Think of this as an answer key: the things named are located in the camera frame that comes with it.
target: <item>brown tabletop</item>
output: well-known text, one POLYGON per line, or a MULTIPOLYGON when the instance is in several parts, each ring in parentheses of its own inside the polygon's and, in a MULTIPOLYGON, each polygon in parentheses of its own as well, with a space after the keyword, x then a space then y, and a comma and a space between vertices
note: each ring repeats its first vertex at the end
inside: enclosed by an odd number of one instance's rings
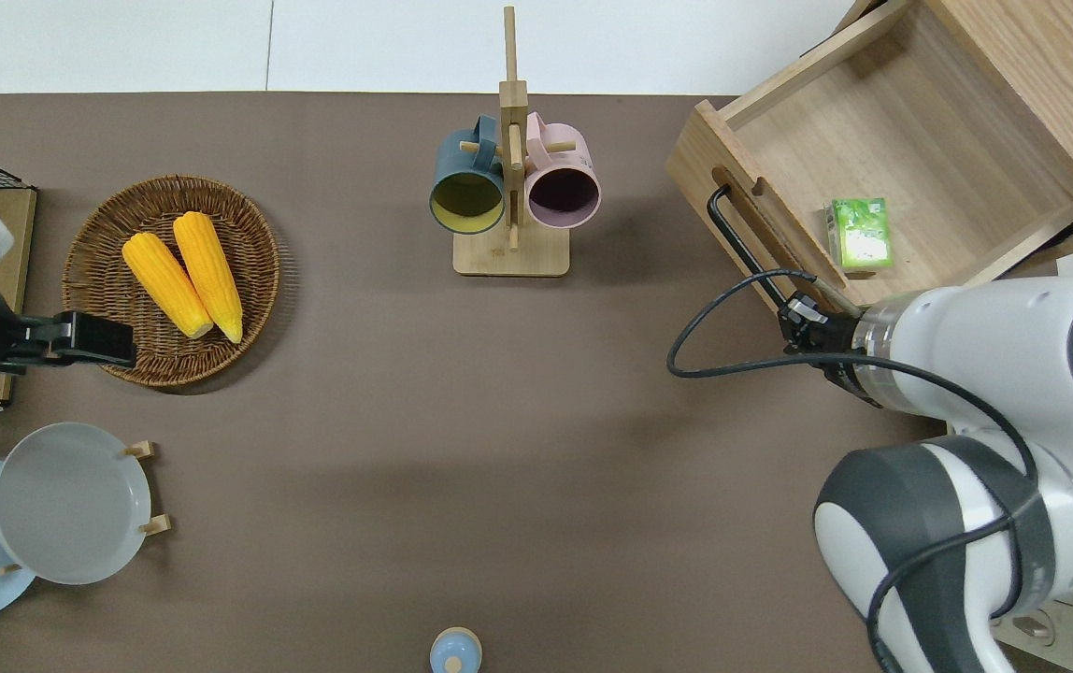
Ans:
MULTIPOLYGON (((937 434, 800 367, 677 380, 664 353, 736 280, 662 165, 696 98, 540 98, 604 204, 562 279, 464 278, 426 207, 443 133, 493 96, 0 96, 0 164, 41 189, 26 309, 76 230, 185 172, 262 206, 284 287, 194 394, 31 371, 0 456, 60 421, 152 439, 177 528, 0 613, 0 670, 421 672, 469 626, 485 670, 873 670, 810 511, 844 452, 937 434)), ((773 356, 749 293, 689 364, 773 356)))

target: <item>yellow corn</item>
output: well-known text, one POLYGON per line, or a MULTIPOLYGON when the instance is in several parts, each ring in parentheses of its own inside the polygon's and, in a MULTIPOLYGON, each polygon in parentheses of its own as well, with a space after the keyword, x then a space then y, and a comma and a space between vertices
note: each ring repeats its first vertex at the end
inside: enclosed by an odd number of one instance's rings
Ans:
POLYGON ((208 316, 230 341, 241 342, 241 299, 211 219, 206 214, 186 213, 177 218, 174 229, 178 252, 208 316))
POLYGON ((157 235, 132 235, 121 246, 121 257, 166 318, 189 339, 199 339, 212 328, 212 320, 208 319, 192 281, 157 235))

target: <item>pink mug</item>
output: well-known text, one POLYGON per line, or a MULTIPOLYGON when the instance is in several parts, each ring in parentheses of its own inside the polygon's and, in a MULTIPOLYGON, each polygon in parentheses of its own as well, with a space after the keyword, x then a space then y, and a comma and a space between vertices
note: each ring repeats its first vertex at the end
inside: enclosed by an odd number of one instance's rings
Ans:
POLYGON ((528 213, 546 226, 584 224, 599 209, 599 179, 583 134, 569 125, 545 123, 531 112, 526 145, 528 213), (555 142, 574 142, 574 148, 549 152, 548 146, 555 142))

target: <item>blue mug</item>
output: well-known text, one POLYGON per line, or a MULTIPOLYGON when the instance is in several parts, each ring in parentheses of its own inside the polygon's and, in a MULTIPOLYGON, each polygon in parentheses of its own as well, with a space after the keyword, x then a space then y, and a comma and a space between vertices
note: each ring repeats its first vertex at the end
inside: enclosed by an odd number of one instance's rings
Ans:
POLYGON ((499 123, 480 115, 474 128, 450 133, 438 149, 438 171, 429 194, 429 210, 441 226, 455 234, 481 234, 503 218, 503 166, 496 156, 499 123), (475 142, 468 152, 462 142, 475 142))

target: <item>mug handle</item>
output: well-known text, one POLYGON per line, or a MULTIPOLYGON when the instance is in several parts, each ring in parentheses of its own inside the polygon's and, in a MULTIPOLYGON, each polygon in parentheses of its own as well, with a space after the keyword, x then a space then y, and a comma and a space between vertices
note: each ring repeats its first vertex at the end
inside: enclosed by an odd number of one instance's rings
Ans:
POLYGON ((495 161, 495 137, 499 133, 499 122, 489 115, 477 115, 477 122, 474 125, 474 141, 477 142, 477 150, 474 152, 474 167, 482 172, 490 170, 490 162, 495 161))
POLYGON ((528 149, 528 158, 532 159, 536 170, 553 164, 554 159, 549 158, 548 149, 545 149, 545 120, 540 118, 540 112, 528 113, 528 133, 525 138, 525 149, 528 149))

